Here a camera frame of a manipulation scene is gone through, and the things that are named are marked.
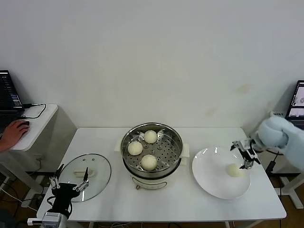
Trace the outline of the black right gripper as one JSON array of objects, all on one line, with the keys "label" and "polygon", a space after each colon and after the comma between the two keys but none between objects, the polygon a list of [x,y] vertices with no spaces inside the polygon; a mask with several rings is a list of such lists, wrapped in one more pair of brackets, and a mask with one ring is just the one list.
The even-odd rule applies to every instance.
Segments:
[{"label": "black right gripper", "polygon": [[[230,151],[234,150],[235,148],[236,148],[235,145],[232,145]],[[250,147],[245,149],[241,148],[241,155],[244,160],[243,160],[243,164],[239,168],[242,170],[250,170],[253,167],[256,158],[255,152]]]}]

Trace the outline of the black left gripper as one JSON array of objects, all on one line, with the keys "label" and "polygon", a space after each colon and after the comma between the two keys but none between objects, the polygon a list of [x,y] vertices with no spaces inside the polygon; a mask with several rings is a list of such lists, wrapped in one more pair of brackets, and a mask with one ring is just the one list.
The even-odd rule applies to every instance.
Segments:
[{"label": "black left gripper", "polygon": [[68,211],[71,200],[80,195],[80,191],[83,191],[89,185],[88,179],[88,167],[85,170],[82,183],[79,185],[71,183],[60,183],[58,179],[62,172],[64,165],[62,164],[54,173],[52,177],[49,178],[50,185],[53,188],[52,194],[55,196],[53,202],[52,210],[53,211]]}]

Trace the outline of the person's bare hand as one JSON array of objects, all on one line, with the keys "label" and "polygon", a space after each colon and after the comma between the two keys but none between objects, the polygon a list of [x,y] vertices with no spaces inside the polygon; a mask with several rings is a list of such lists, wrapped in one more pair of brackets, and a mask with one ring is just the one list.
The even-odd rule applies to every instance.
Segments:
[{"label": "person's bare hand", "polygon": [[28,121],[15,120],[4,130],[0,140],[0,151],[6,151],[16,145],[21,137],[29,130]]}]

